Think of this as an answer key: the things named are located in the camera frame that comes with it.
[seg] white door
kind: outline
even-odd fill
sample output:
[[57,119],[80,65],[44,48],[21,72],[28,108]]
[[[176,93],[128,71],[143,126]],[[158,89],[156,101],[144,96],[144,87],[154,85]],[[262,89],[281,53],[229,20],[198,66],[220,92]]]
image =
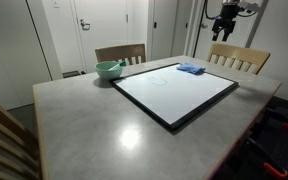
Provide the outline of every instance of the white door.
[[0,103],[31,104],[32,86],[50,80],[26,0],[0,0]]
[[86,71],[94,72],[95,49],[127,44],[126,0],[75,0]]
[[154,1],[152,60],[171,57],[177,0]]
[[191,9],[192,0],[178,1],[172,56],[179,56],[184,54]]
[[[248,2],[259,3],[260,0],[249,0]],[[219,15],[222,9],[223,0],[212,0],[208,1],[208,15],[210,17]],[[195,58],[198,59],[207,59],[208,52],[213,43],[222,43],[222,44],[230,44],[235,46],[245,47],[248,37],[250,35],[251,29],[254,25],[255,18],[257,14],[251,17],[237,17],[234,20],[236,21],[235,28],[233,33],[231,33],[226,42],[222,41],[223,32],[217,38],[217,41],[212,41],[213,31],[212,27],[214,24],[213,20],[206,19],[205,12],[203,18],[203,26],[201,28],[200,35],[198,37],[198,44],[196,46]]]

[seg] blue cloth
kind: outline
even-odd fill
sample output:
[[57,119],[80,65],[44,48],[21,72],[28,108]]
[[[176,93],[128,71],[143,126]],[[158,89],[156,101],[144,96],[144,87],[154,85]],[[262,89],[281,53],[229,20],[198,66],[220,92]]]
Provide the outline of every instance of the blue cloth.
[[192,74],[203,74],[204,73],[204,70],[205,68],[203,67],[200,67],[200,66],[196,66],[194,64],[191,64],[191,63],[183,63],[181,64],[180,66],[176,67],[177,70],[180,70],[180,71],[185,71],[185,72],[188,72],[188,73],[192,73]]

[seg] table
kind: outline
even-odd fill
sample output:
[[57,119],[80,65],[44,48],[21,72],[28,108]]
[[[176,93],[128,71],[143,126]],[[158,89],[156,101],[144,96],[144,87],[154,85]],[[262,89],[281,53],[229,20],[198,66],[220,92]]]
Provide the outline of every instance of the table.
[[208,179],[280,82],[186,56],[127,66],[122,76],[190,62],[239,87],[171,134],[96,73],[34,85],[45,179]]

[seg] chair backrest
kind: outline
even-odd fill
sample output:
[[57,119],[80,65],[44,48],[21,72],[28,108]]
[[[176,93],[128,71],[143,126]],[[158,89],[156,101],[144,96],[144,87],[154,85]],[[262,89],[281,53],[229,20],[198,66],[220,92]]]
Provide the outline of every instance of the chair backrest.
[[265,51],[225,44],[213,44],[207,61],[258,74],[269,57],[270,53]]
[[145,45],[130,44],[95,49],[98,62],[128,60],[130,65],[146,62]]
[[41,179],[36,136],[1,106],[0,179]]

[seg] mint green bowl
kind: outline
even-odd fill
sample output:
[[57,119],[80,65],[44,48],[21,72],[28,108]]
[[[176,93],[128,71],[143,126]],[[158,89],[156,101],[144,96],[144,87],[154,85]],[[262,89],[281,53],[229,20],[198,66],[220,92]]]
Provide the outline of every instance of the mint green bowl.
[[105,80],[115,79],[120,77],[123,71],[123,67],[119,66],[117,68],[114,68],[114,70],[110,70],[110,68],[114,67],[115,65],[119,64],[115,61],[106,61],[101,62],[95,65],[95,70],[97,74],[100,76],[100,78]]

